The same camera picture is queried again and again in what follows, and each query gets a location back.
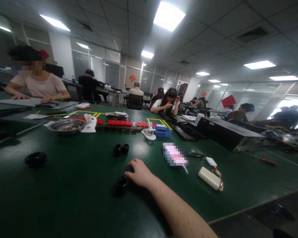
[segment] blue plastic basket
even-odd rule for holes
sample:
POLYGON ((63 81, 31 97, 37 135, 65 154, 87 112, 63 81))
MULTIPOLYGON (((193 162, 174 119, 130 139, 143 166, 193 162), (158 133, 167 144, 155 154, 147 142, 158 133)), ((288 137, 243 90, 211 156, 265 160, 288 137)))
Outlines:
POLYGON ((171 135, 171 130, 168 127, 153 127, 153 129, 158 129, 158 130, 166 130, 165 132, 159 132, 155 131, 155 135, 159 137, 169 137, 171 135))

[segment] stainless steel bowl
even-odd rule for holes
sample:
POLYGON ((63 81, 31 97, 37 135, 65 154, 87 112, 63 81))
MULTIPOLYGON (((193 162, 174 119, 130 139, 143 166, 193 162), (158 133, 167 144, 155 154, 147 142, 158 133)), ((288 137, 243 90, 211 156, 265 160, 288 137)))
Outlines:
POLYGON ((80 132, 84 128, 85 124, 86 122, 82 120, 66 119, 54 122, 47 128, 51 131, 56 132, 60 136, 68 136, 80 132))

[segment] pink t-shirt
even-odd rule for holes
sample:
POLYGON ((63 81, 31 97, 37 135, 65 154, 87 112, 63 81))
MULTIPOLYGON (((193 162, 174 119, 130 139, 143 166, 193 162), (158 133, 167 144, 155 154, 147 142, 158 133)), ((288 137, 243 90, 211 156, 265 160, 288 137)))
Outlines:
POLYGON ((10 82, 27 88, 35 97, 61 96, 61 91, 66 90, 62 80, 52 73, 43 82, 34 80, 31 75, 16 75, 10 82))

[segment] screwdriver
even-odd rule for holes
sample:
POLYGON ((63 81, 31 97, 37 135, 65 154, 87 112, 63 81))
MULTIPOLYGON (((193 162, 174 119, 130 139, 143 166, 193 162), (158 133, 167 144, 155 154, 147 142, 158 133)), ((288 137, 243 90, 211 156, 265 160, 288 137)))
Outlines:
POLYGON ((272 161, 266 160, 266 159, 264 159, 264 158, 257 157, 257 156, 252 155, 252 154, 249 154, 249 155, 251 155, 251 156, 253 156, 253 157, 255 157, 255 158, 258 158, 261 162, 266 163, 266 164, 269 164, 270 166, 273 166, 273 167, 277 167, 277 166, 278 166, 278 164, 276 164, 276 163, 274 163, 274 162, 272 162, 272 161))

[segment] hand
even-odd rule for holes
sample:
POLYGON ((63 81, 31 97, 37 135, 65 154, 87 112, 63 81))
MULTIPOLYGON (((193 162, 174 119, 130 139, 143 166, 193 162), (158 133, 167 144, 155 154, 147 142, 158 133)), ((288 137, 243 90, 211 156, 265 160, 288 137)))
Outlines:
POLYGON ((177 97, 175 98, 175 102, 180 102, 180 96, 177 96, 177 97))
POLYGON ((30 97, 28 95, 25 94, 19 94, 19 95, 14 95, 13 97, 11 97, 12 100, 21 100, 21 99, 29 99, 30 97))
POLYGON ((132 166, 135 172, 125 172, 126 177, 130 178, 138 186, 148 188, 150 184, 154 183, 155 176, 150 172, 142 160, 133 159, 127 166, 132 166))
POLYGON ((53 100, 55 100, 55 97, 44 97, 41 99, 41 103, 46 103, 53 100))
POLYGON ((169 109, 169 108, 172 107, 172 106, 173 106, 172 104, 167 103, 167 104, 165 105, 165 109, 169 109))

